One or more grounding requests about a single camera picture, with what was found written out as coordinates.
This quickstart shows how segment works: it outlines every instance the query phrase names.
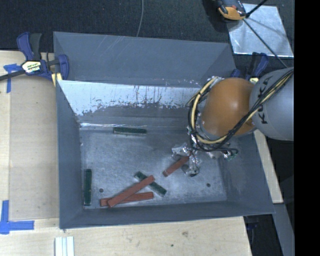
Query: red wooden stick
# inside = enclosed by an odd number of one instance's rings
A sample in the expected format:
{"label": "red wooden stick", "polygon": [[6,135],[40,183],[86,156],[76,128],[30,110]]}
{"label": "red wooden stick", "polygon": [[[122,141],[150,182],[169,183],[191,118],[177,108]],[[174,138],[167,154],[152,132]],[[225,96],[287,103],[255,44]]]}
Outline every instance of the red wooden stick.
{"label": "red wooden stick", "polygon": [[128,188],[124,192],[116,195],[115,197],[108,200],[107,205],[109,207],[114,207],[115,205],[121,203],[123,200],[127,199],[128,197],[132,196],[133,194],[137,193],[138,191],[142,190],[149,184],[155,181],[155,178],[150,175],[149,177],[143,179],[139,183],[135,184],[134,186]]}

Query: blue tape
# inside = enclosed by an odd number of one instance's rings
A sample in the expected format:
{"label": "blue tape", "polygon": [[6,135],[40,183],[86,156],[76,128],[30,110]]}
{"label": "blue tape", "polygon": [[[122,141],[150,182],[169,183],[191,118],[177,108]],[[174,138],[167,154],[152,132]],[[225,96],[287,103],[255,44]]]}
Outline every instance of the blue tape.
{"label": "blue tape", "polygon": [[0,234],[8,235],[10,231],[34,230],[34,220],[9,221],[9,200],[2,202]]}
{"label": "blue tape", "polygon": [[[22,67],[17,64],[4,65],[3,68],[5,69],[5,71],[8,72],[8,74],[10,74],[13,71],[22,70]],[[11,78],[8,78],[7,84],[6,84],[6,93],[8,94],[10,92],[11,92]]]}

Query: black cable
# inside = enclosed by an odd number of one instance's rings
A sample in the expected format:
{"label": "black cable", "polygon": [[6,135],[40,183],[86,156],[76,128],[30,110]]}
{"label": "black cable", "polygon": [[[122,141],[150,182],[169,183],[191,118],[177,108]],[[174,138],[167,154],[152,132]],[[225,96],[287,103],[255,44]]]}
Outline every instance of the black cable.
{"label": "black cable", "polygon": [[281,62],[281,64],[285,67],[288,68],[288,66],[279,58],[279,56],[270,48],[270,46],[258,35],[258,33],[252,28],[252,26],[249,25],[249,23],[243,19],[243,22],[247,24],[247,26],[252,30],[252,32],[260,39],[260,41],[272,52],[272,54]]}
{"label": "black cable", "polygon": [[144,0],[141,0],[141,17],[140,17],[140,23],[139,23],[139,28],[138,28],[138,32],[136,33],[136,37],[138,37],[139,33],[140,33],[140,29],[141,29],[141,24],[142,24],[142,19],[144,17]]}
{"label": "black cable", "polygon": [[251,11],[249,11],[246,15],[245,15],[245,17],[246,18],[249,18],[249,16],[256,10],[256,9],[258,9],[260,6],[262,6],[266,1],[268,1],[268,0],[263,0],[261,3],[259,3],[256,7],[254,7]]}

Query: wooden block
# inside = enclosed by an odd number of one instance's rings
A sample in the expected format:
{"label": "wooden block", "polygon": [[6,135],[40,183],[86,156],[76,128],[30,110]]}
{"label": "wooden block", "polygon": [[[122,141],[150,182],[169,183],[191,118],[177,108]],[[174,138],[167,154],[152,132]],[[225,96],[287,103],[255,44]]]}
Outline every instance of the wooden block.
{"label": "wooden block", "polygon": [[168,177],[170,174],[178,170],[181,166],[183,166],[188,161],[189,161],[189,156],[182,157],[179,161],[171,165],[168,169],[164,170],[163,175],[165,177]]}
{"label": "wooden block", "polygon": [[145,178],[144,180],[140,181],[139,183],[135,184],[134,186],[128,188],[124,192],[116,195],[115,197],[108,200],[107,205],[109,207],[114,207],[115,205],[121,203],[123,200],[127,199],[128,197],[132,196],[133,194],[137,193],[138,191],[142,190],[149,184],[155,181],[153,175]]}
{"label": "wooden block", "polygon": [[[112,197],[106,197],[100,199],[100,205],[101,206],[108,206],[107,202],[111,199]],[[154,198],[154,193],[153,192],[144,192],[144,193],[137,193],[129,196],[127,199],[123,200],[119,204],[124,204],[124,203],[131,203],[131,202],[137,202],[137,201],[143,201],[143,200],[149,200]]]}

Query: metal sheet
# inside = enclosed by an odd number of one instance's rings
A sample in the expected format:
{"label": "metal sheet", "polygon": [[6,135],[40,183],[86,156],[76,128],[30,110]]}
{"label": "metal sheet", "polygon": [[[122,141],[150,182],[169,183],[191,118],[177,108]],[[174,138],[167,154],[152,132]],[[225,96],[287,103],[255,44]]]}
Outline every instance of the metal sheet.
{"label": "metal sheet", "polygon": [[[248,13],[256,5],[244,3],[243,6]],[[279,57],[294,56],[276,6],[262,5],[245,20]],[[228,23],[227,27],[235,54],[257,52],[274,56],[243,21],[236,25]]]}

